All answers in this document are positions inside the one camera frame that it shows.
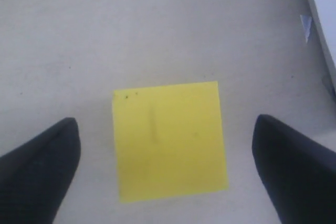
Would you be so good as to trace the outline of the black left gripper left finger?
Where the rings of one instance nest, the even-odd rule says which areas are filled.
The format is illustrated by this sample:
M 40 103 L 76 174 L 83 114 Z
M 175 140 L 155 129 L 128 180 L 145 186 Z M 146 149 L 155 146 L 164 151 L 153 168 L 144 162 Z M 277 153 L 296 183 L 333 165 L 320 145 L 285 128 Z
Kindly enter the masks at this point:
M 80 155 L 77 121 L 64 118 L 1 156 L 1 223 L 53 223 Z

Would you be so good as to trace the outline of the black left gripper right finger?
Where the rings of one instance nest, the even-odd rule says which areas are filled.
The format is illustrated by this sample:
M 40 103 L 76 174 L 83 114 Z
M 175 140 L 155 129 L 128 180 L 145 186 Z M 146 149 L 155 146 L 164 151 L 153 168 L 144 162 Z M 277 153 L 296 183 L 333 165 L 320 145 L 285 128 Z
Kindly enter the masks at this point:
M 281 223 L 335 223 L 334 151 L 267 114 L 251 149 Z

